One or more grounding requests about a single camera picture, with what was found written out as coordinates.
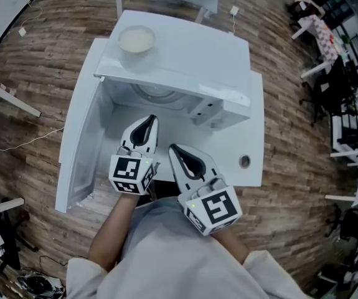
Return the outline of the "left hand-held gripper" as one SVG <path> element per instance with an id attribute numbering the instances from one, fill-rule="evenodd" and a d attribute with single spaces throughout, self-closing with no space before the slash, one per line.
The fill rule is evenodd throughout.
<path id="1" fill-rule="evenodd" d="M 158 118 L 148 115 L 133 122 L 121 137 L 121 146 L 111 156 L 108 179 L 113 188 L 125 194 L 143 196 L 157 174 L 159 163 L 151 156 L 129 148 L 146 144 L 146 151 L 156 151 Z"/>

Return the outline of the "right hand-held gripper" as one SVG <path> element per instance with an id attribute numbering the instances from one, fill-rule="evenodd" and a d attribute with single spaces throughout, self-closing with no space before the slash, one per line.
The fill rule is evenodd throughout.
<path id="1" fill-rule="evenodd" d="M 194 192 L 189 179 L 207 179 L 219 172 L 210 155 L 187 145 L 172 144 L 169 160 L 180 192 L 180 205 L 189 222 L 204 236 L 216 233 L 236 222 L 242 209 L 234 187 L 219 176 Z"/>

